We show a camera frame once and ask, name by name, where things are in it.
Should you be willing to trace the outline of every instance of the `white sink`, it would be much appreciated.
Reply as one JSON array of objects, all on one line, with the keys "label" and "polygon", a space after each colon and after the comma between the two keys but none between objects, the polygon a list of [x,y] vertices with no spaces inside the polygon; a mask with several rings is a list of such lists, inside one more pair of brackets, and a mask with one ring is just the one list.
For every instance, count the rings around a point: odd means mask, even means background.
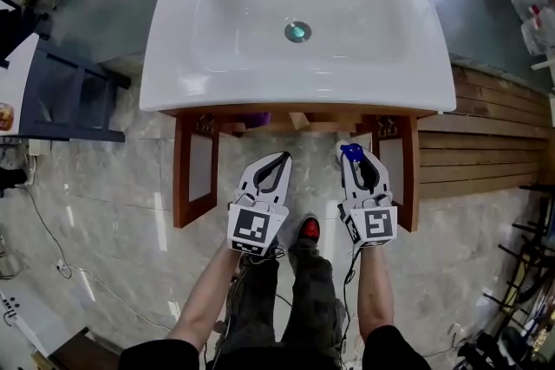
[{"label": "white sink", "polygon": [[452,111],[453,76],[434,6],[430,0],[158,0],[142,109],[266,102]]}]

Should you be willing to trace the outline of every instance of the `wooden wall panel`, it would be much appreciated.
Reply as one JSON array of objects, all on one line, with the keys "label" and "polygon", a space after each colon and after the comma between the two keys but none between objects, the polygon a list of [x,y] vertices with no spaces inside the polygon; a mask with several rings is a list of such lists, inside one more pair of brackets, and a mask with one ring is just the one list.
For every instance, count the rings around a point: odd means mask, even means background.
[{"label": "wooden wall panel", "polygon": [[422,199],[448,198],[452,196],[465,196],[467,194],[504,190],[515,186],[533,184],[538,180],[538,176],[538,173],[533,172],[515,176],[505,176],[503,178],[421,184],[420,195]]},{"label": "wooden wall panel", "polygon": [[539,172],[539,162],[523,164],[494,164],[485,166],[421,166],[421,184],[453,182],[457,180],[502,178],[516,174]]},{"label": "wooden wall panel", "polygon": [[547,149],[547,141],[540,139],[504,138],[478,134],[419,132],[420,148],[459,150],[538,150]]},{"label": "wooden wall panel", "polygon": [[480,87],[490,88],[501,93],[526,99],[527,101],[537,103],[544,108],[549,109],[549,100],[546,96],[532,91],[530,88],[524,88],[511,81],[506,81],[499,77],[487,75],[480,71],[474,71],[470,68],[453,66],[453,78],[455,83],[470,83]]},{"label": "wooden wall panel", "polygon": [[456,110],[418,121],[421,197],[495,191],[547,177],[553,134],[547,97],[466,68],[453,67],[453,75]]},{"label": "wooden wall panel", "polygon": [[457,109],[453,114],[465,114],[471,116],[488,117],[490,119],[509,120],[538,127],[550,127],[552,120],[549,117],[539,114],[528,113],[527,111],[505,107],[483,101],[463,99],[457,97]]},{"label": "wooden wall panel", "polygon": [[545,108],[537,103],[527,101],[526,99],[520,99],[519,97],[500,93],[499,91],[489,88],[478,87],[477,85],[470,85],[467,83],[455,83],[454,91],[456,96],[460,98],[503,105],[505,107],[526,111],[528,113],[535,113],[540,116],[550,116],[549,108]]},{"label": "wooden wall panel", "polygon": [[421,166],[477,166],[538,162],[541,152],[525,150],[420,150]]},{"label": "wooden wall panel", "polygon": [[551,128],[509,122],[484,117],[437,114],[418,119],[418,131],[439,133],[491,134],[515,138],[548,139]]}]

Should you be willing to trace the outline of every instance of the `blue object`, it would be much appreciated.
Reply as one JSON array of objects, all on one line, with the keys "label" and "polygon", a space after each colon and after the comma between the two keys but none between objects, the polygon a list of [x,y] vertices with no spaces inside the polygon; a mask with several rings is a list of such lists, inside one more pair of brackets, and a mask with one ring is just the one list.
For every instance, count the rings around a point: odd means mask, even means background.
[{"label": "blue object", "polygon": [[340,148],[350,162],[362,162],[364,159],[364,151],[358,144],[341,145]]},{"label": "blue object", "polygon": [[302,29],[301,27],[293,27],[293,29],[291,30],[291,33],[297,39],[302,39],[305,34],[304,29]]}]

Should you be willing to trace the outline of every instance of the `sink drain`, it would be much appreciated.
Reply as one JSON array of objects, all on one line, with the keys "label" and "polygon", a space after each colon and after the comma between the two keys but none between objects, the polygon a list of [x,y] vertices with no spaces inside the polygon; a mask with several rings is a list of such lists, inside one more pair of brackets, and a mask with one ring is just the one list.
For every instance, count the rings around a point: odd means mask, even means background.
[{"label": "sink drain", "polygon": [[285,37],[294,43],[306,42],[310,39],[311,35],[310,26],[304,22],[287,23],[285,27]]}]

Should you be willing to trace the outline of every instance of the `wooden cabinet frame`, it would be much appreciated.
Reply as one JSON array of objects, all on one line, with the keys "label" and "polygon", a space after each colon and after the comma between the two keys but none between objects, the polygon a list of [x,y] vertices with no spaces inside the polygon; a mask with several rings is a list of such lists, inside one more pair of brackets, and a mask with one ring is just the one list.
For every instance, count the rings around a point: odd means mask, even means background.
[{"label": "wooden cabinet frame", "polygon": [[[267,127],[248,130],[238,119],[239,114],[262,112],[272,113],[272,118],[274,116],[276,118],[275,121],[273,120]],[[250,131],[295,131],[296,128],[300,131],[371,133],[374,141],[373,152],[378,158],[380,157],[380,140],[400,139],[402,141],[404,199],[403,204],[395,203],[399,207],[398,222],[401,227],[410,232],[416,231],[418,227],[420,162],[416,121],[417,117],[432,114],[429,111],[353,104],[251,104],[197,107],[171,110],[166,113],[176,117],[173,155],[173,221],[175,227],[183,228],[216,206],[220,131],[240,136],[242,133]],[[191,137],[193,134],[199,133],[198,122],[204,114],[213,114],[212,132],[209,135],[212,138],[211,191],[206,196],[189,202]],[[306,114],[306,120],[299,119],[298,114]],[[391,116],[397,128],[396,135],[380,136],[376,119],[378,114]]]}]

